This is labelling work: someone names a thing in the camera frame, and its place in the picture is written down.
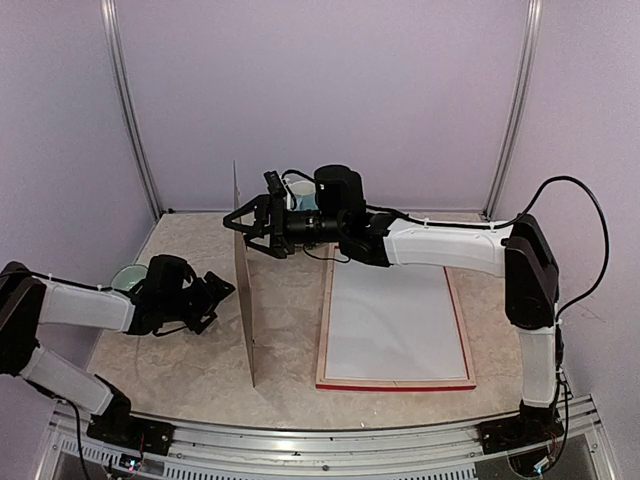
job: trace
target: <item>cardboard sheet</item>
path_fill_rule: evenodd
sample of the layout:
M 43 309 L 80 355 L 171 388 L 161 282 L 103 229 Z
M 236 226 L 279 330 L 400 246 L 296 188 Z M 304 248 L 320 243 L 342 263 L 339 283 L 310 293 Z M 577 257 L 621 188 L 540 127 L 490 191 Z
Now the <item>cardboard sheet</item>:
M 236 177 L 236 164 L 233 163 L 233 209 L 240 208 L 240 191 Z M 251 280 L 249 265 L 247 264 L 247 247 L 240 232 L 235 232 L 233 237 L 234 262 L 236 267 L 237 292 L 240 299 L 240 314 L 242 316 L 242 329 L 244 341 L 247 346 L 251 381 L 256 386 L 255 357 L 253 354 L 253 296 L 251 294 Z

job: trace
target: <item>white arm segment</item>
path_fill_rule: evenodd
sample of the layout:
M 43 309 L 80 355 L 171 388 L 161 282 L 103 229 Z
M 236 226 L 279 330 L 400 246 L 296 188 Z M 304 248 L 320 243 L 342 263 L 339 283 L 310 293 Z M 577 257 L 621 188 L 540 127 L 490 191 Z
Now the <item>white arm segment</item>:
M 102 415 L 113 398 L 109 387 L 96 377 L 42 347 L 33 351 L 20 376 L 94 415 Z
M 511 229 L 425 227 L 395 220 L 384 245 L 392 265 L 440 265 L 504 277 L 502 240 L 509 238 Z M 522 351 L 522 400 L 530 407 L 548 407 L 556 391 L 556 329 L 516 330 Z
M 504 277 L 504 246 L 500 242 L 510 233 L 511 227 L 472 230 L 396 220 L 384 237 L 384 246 L 392 265 L 440 265 Z
M 64 323 L 126 332 L 135 306 L 121 293 L 98 292 L 42 280 L 47 286 L 39 324 Z
M 546 408 L 556 394 L 556 328 L 524 330 L 516 327 L 522 351 L 522 401 Z

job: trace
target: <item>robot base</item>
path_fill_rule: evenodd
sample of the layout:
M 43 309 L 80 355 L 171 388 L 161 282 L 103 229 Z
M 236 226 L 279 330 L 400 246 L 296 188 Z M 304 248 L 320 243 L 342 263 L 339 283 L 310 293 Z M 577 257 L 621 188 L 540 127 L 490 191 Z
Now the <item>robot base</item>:
M 170 423 L 131 416 L 127 435 L 114 433 L 104 423 L 94 420 L 87 428 L 87 436 L 119 447 L 167 456 L 174 430 Z
M 564 434 L 559 419 L 556 412 L 555 419 L 549 423 L 526 419 L 522 415 L 483 422 L 478 425 L 482 451 L 489 455 L 547 442 L 552 434 L 559 438 Z

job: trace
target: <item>marble floor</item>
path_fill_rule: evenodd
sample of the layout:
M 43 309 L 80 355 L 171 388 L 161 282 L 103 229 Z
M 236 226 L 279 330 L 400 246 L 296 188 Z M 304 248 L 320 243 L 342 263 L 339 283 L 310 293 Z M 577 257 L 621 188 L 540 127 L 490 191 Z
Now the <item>marble floor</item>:
M 142 252 L 178 255 L 199 275 L 235 284 L 233 234 L 222 214 L 164 215 Z M 469 220 L 469 216 L 447 219 Z M 125 392 L 136 411 L 228 425 L 352 429 L 423 425 L 517 409 L 518 337 L 504 309 L 504 283 L 452 270 L 475 365 L 473 391 L 373 393 L 315 388 L 325 263 L 303 254 L 276 260 L 248 253 L 255 303 L 256 387 L 251 383 L 237 295 L 201 336 L 104 332 L 89 371 Z

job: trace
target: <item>wooden board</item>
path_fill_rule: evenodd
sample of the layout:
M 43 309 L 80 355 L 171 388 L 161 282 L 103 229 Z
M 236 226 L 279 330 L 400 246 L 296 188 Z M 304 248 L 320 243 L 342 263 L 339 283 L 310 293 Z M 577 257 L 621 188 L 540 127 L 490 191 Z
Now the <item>wooden board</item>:
M 335 245 L 327 253 L 335 258 L 340 255 Z M 345 277 L 336 280 L 341 297 L 335 297 L 336 268 Z M 332 306 L 338 312 L 334 312 L 333 328 Z M 341 315 L 340 325 L 335 324 L 335 315 Z M 375 337 L 376 328 L 384 328 L 384 335 Z M 404 339 L 395 338 L 402 335 Z M 379 269 L 327 262 L 317 388 L 449 391 L 471 390 L 475 385 L 464 319 L 446 269 Z

